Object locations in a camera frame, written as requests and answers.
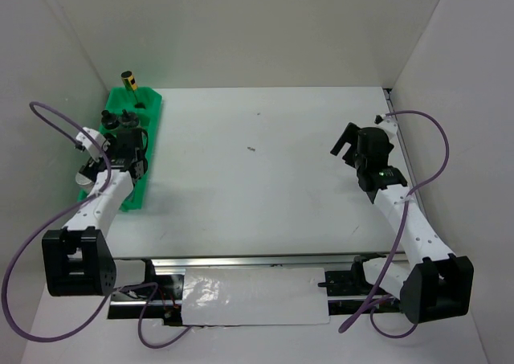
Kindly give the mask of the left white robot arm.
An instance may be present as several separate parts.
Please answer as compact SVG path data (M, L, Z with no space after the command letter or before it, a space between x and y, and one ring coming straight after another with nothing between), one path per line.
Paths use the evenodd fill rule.
M149 135L141 127L105 135L84 127L75 140L79 149L89 152L83 169L92 186L63 227L43 236L47 288L53 297L107 296L116 283L108 230L148 170Z

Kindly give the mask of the yellow label pepper bottle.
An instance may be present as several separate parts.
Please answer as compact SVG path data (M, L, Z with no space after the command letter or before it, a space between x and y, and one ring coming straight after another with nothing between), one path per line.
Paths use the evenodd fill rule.
M138 85L135 80L133 72L130 70L123 71L120 74L120 78L122 80L125 90L132 95L135 101L134 107L138 109L146 109L145 103L141 101L138 96Z

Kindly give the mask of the silver lid salt jar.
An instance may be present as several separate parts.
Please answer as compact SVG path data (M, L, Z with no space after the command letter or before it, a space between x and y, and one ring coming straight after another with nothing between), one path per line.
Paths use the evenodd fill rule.
M82 166L75 175L75 182L83 190L94 186L98 169L96 166L86 164Z

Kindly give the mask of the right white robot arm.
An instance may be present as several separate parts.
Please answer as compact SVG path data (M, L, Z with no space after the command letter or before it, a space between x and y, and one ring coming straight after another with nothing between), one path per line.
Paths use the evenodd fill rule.
M330 152L355 169L359 187L396 232L394 247L402 248L409 263L403 268L394 264L392 256L358 257L350 283L357 292L369 293L365 307L382 290L399 301L413 324L464 316L474 267L468 257L457 256L442 241L402 172L389 164L395 133L388 121L365 128L350 123Z

